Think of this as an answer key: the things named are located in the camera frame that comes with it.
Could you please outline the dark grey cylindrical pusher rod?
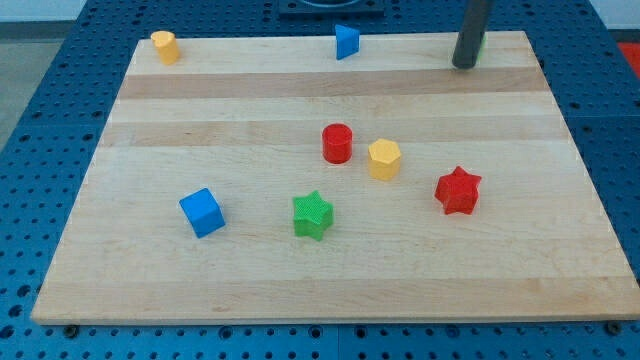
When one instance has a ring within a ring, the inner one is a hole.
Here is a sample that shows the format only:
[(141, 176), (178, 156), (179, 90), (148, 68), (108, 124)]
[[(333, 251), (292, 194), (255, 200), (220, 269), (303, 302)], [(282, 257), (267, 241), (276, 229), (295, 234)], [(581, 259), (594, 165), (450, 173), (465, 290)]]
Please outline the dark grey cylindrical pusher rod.
[(458, 33), (452, 64), (458, 69), (473, 68), (479, 58), (493, 0), (468, 0)]

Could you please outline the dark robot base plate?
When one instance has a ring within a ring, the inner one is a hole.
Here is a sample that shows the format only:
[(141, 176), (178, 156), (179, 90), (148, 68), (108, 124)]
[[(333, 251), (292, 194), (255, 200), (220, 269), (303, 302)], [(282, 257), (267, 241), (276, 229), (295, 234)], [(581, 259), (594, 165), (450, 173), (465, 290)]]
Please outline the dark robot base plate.
[(307, 15), (375, 15), (385, 12), (385, 0), (277, 0), (280, 17)]

